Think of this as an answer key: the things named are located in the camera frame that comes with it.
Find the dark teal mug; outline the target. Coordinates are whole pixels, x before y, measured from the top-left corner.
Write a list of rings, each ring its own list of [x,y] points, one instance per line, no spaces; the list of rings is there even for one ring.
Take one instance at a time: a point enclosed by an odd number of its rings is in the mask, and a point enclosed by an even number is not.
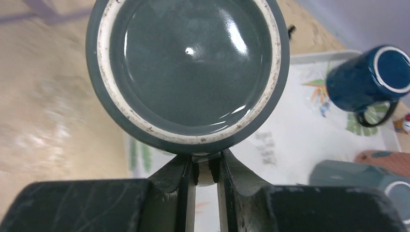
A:
[[[324,160],[316,164],[309,184],[317,186],[358,186],[378,189],[397,209],[403,224],[410,227],[410,179],[375,165]]]

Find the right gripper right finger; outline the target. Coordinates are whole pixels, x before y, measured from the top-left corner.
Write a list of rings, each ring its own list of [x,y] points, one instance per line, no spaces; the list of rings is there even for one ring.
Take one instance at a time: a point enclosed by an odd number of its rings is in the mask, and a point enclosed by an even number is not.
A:
[[[404,232],[392,202],[366,187],[272,185],[230,150],[220,155],[223,232]]]

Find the grey mug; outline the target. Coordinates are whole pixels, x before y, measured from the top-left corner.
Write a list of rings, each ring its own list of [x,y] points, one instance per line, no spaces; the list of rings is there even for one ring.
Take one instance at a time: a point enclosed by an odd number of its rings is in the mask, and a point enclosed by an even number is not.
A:
[[[99,102],[128,135],[205,157],[271,116],[290,45],[275,0],[98,0],[86,61]]]

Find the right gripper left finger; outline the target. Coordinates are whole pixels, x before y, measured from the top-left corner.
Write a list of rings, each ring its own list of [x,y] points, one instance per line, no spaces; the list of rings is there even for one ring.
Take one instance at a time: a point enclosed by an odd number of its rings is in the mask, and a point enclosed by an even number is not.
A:
[[[149,178],[35,182],[17,195],[3,232],[191,232],[195,167],[176,156]]]

